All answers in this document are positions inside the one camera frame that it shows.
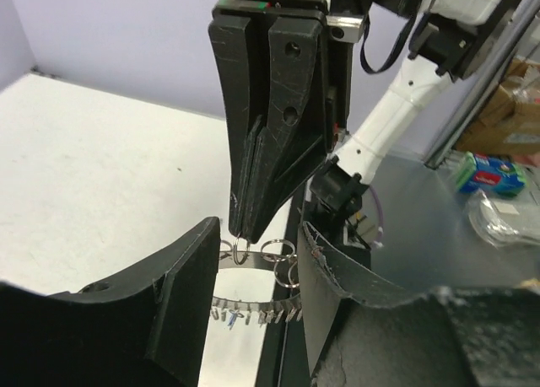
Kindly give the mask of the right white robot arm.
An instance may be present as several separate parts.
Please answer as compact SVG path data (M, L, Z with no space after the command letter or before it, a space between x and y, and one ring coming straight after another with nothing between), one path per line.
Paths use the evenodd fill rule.
M256 243L303 185L331 237L383 158L485 62L522 0L218 0L229 232Z

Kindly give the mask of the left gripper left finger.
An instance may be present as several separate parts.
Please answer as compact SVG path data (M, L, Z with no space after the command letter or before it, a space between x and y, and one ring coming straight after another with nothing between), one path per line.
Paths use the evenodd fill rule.
M197 385L219 248L210 217L76 293L3 283L2 385Z

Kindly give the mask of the large metal keyring with keys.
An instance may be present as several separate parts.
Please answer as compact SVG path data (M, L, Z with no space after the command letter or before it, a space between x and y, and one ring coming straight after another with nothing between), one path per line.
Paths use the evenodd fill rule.
M210 318L249 326L302 320L299 259L293 242L270 239L252 249L223 240Z

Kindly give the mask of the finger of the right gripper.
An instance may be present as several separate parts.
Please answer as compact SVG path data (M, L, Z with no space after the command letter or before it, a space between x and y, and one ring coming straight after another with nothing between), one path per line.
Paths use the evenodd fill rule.
M231 167L229 231L243 234L253 145L251 129L260 115L257 70L261 66L255 21L218 14L208 27L222 89Z
M251 163L251 242L325 162L345 126L352 45L319 19L279 18L268 31L269 103Z

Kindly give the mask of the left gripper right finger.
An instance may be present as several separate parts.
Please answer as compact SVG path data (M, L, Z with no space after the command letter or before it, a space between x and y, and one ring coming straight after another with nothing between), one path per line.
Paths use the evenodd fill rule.
M329 270L351 308L318 386L538 385L535 289L412 293L350 258L331 258Z

